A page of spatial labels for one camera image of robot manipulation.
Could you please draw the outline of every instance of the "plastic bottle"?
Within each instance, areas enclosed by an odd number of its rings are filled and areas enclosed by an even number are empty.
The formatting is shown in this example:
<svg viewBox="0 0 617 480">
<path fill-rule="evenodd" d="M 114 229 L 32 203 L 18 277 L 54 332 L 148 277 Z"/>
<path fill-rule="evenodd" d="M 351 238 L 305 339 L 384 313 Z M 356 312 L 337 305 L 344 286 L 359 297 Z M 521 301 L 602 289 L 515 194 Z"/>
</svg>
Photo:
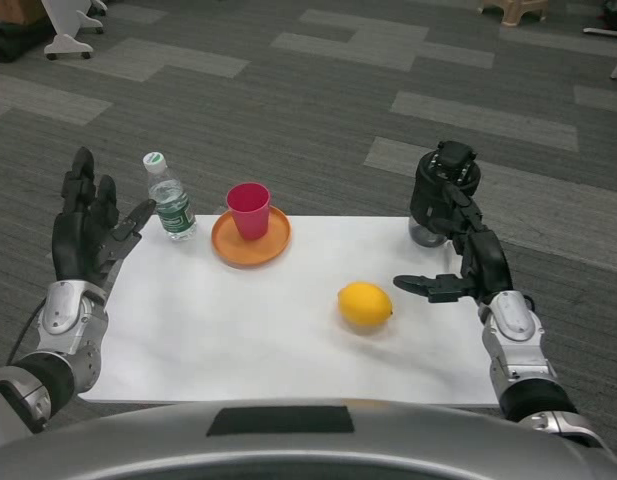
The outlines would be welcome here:
<svg viewBox="0 0 617 480">
<path fill-rule="evenodd" d="M 412 216 L 408 221 L 408 232 L 410 233 L 410 238 L 422 247 L 435 248 L 446 243 L 445 236 L 432 233 L 423 225 L 419 225 Z"/>
<path fill-rule="evenodd" d="M 159 152 L 146 155 L 144 167 L 148 171 L 148 195 L 157 202 L 157 214 L 164 230 L 173 240 L 189 239 L 197 225 L 181 181 Z"/>
</svg>

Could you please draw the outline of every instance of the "green bottle label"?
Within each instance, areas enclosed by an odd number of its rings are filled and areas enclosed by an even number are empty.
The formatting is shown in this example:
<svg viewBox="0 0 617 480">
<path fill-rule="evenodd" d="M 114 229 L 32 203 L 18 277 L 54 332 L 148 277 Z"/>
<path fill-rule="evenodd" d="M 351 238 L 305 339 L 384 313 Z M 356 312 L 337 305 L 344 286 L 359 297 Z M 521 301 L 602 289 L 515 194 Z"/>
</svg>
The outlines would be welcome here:
<svg viewBox="0 0 617 480">
<path fill-rule="evenodd" d="M 190 209 L 190 202 L 174 212 L 161 212 L 157 207 L 157 214 L 164 229 L 170 233 L 182 233 L 188 230 L 195 223 L 195 216 Z"/>
</svg>

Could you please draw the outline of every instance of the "white table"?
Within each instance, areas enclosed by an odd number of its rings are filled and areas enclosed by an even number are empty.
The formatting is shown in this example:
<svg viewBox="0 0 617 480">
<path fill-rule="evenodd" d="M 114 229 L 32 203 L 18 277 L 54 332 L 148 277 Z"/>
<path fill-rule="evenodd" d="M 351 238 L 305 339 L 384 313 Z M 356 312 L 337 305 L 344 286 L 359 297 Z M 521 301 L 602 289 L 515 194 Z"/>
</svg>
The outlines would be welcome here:
<svg viewBox="0 0 617 480">
<path fill-rule="evenodd" d="M 197 238 L 172 243 L 152 218 L 112 291 L 94 402 L 363 398 L 497 404 L 471 299 L 431 305 L 392 285 L 398 274 L 456 268 L 450 244 L 416 245 L 406 218 L 290 217 L 293 239 L 255 269 L 224 264 Z M 394 315 L 372 335 L 337 312 L 353 281 L 381 286 Z"/>
</svg>

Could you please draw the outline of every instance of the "stool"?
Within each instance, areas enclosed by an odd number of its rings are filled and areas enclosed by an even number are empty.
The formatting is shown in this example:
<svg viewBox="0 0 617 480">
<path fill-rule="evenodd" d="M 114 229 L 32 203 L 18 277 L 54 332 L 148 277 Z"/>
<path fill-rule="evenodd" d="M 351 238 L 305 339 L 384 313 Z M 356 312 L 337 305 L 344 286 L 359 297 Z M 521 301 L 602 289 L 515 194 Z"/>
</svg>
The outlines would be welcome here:
<svg viewBox="0 0 617 480">
<path fill-rule="evenodd" d="M 501 24 L 507 27 L 516 27 L 524 13 L 539 12 L 540 19 L 546 19 L 548 0 L 482 0 L 479 13 L 488 5 L 496 5 L 504 11 Z"/>
</svg>

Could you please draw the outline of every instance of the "robotic arm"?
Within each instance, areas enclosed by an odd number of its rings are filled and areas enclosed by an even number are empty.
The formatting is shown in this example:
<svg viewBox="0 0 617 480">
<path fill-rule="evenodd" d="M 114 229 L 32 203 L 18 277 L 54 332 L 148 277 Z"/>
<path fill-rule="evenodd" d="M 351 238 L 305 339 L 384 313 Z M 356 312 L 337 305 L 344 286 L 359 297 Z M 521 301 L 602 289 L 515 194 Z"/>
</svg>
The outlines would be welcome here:
<svg viewBox="0 0 617 480">
<path fill-rule="evenodd" d="M 104 175 L 97 190 L 94 159 L 85 148 L 66 173 L 62 197 L 52 237 L 57 282 L 39 315 L 39 345 L 0 368 L 0 445 L 42 431 L 74 395 L 97 381 L 108 327 L 102 287 L 115 262 L 141 240 L 139 232 L 155 208 L 147 200 L 117 224 L 115 183 Z"/>
<path fill-rule="evenodd" d="M 415 240 L 424 246 L 435 235 L 451 240 L 462 256 L 461 278 L 402 275 L 394 284 L 430 303 L 472 297 L 479 306 L 491 379 L 506 419 L 610 453 L 559 384 L 541 349 L 544 329 L 534 305 L 529 308 L 526 297 L 514 289 L 499 239 L 482 223 L 472 199 L 481 178 L 476 156 L 467 145 L 440 143 L 419 163 L 410 207 L 418 224 Z"/>
</svg>

